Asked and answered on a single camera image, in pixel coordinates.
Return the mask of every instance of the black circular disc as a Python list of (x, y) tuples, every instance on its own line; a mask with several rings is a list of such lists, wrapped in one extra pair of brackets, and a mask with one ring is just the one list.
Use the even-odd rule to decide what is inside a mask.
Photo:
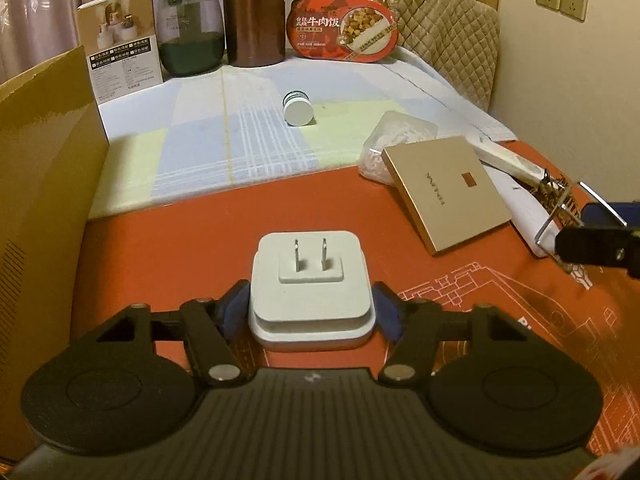
[(45, 364), (22, 390), (22, 412), (48, 444), (114, 454), (156, 442), (188, 417), (195, 384), (174, 362), (118, 343), (78, 350)]
[(517, 456), (585, 445), (602, 412), (593, 376), (557, 351), (471, 353), (432, 377), (429, 400), (456, 435)]

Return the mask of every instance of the orange table mat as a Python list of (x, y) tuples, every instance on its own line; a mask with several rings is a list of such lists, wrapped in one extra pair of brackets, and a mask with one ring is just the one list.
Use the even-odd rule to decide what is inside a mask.
[[(548, 162), (522, 142), (515, 152)], [(441, 256), (429, 256), (397, 190), (367, 181), (356, 168), (327, 171), (203, 196), (87, 225), (80, 255), (72, 336), (131, 303), (173, 310), (191, 298), (219, 297), (251, 277), (258, 241), (270, 232), (348, 230), (360, 238), (371, 281), (404, 297), (421, 296), (466, 310), (494, 303), (571, 355), (599, 380), (603, 417), (591, 449), (640, 444), (640, 283), (621, 270), (589, 268), (587, 290), (550, 259), (532, 256), (506, 225)], [(465, 349), (447, 344), (445, 361)], [(370, 367), (388, 354), (375, 333), (351, 351), (265, 352), (241, 338), (245, 364), (276, 367)], [(158, 352), (182, 364), (180, 344)]]

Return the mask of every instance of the white power adapter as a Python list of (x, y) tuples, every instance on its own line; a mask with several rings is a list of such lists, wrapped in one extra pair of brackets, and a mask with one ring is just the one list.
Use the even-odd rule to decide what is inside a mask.
[(375, 323), (367, 264), (355, 234), (272, 233), (260, 240), (249, 327), (264, 348), (356, 348)]

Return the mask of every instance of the product box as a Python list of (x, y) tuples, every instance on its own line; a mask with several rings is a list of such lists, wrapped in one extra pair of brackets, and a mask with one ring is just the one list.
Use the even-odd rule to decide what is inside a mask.
[(34, 446), (23, 384), (65, 349), (107, 141), (82, 47), (0, 85), (0, 461)]
[(78, 36), (98, 104), (162, 82), (154, 0), (81, 5)]
[(429, 254), (437, 254), (511, 220), (465, 137), (396, 144), (382, 159)]
[(295, 0), (287, 37), (301, 56), (368, 63), (393, 50), (398, 27), (374, 0)]

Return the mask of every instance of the instant rice box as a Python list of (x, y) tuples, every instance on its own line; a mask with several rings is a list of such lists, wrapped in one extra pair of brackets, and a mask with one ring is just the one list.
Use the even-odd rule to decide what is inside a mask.
[(370, 63), (393, 50), (398, 27), (374, 0), (295, 0), (287, 37), (304, 57)]

